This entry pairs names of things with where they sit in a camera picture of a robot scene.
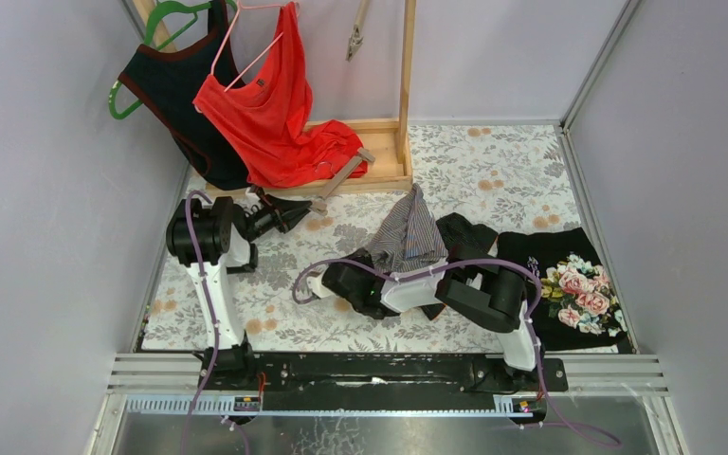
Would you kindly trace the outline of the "wooden clip hanger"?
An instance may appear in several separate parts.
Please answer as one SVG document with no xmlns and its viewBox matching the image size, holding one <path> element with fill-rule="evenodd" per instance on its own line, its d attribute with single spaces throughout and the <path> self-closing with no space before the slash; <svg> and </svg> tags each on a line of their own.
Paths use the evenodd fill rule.
<svg viewBox="0 0 728 455">
<path fill-rule="evenodd" d="M 312 201 L 309 209 L 320 215 L 326 215 L 326 199 L 329 198 L 362 163 L 373 164 L 374 162 L 375 157 L 369 150 L 363 147 L 359 148 L 356 155 L 351 157 L 347 163 L 320 189 L 317 198 Z"/>
</svg>

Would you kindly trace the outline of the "grey striped underwear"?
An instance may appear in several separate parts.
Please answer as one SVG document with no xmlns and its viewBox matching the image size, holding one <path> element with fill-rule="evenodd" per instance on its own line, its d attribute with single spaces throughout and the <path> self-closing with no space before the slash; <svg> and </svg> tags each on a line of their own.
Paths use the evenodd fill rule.
<svg viewBox="0 0 728 455">
<path fill-rule="evenodd" d="M 382 273 L 411 272 L 447 256 L 436 219 L 418 184 L 394 204 L 365 249 L 374 268 Z"/>
</svg>

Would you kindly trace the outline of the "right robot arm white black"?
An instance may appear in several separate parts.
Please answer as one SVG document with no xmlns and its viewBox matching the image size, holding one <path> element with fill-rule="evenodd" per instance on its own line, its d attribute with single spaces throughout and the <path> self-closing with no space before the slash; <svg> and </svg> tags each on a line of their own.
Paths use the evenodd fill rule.
<svg viewBox="0 0 728 455">
<path fill-rule="evenodd" d="M 492 333 L 507 367 L 531 372 L 537 367 L 538 339 L 526 320 L 531 273 L 524 267 L 491 257 L 469 246 L 408 272 L 380 272 L 373 256 L 361 248 L 308 273 L 306 284 L 316 299 L 339 297 L 372 319 L 399 316 L 420 309 L 428 319 L 443 310 L 455 313 Z"/>
</svg>

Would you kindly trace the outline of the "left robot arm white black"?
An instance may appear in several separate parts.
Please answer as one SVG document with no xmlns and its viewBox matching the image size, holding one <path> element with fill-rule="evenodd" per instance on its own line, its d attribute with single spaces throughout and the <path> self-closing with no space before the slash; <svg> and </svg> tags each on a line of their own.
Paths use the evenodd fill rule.
<svg viewBox="0 0 728 455">
<path fill-rule="evenodd" d="M 234 298 L 239 277 L 256 271 L 255 241 L 271 230 L 287 233 L 312 210 L 308 200 L 286 200 L 260 188 L 245 209 L 230 196 L 210 200 L 203 191 L 182 199 L 166 229 L 169 253 L 181 264 L 199 300 L 208 346 L 227 350 L 244 344 L 246 332 Z"/>
</svg>

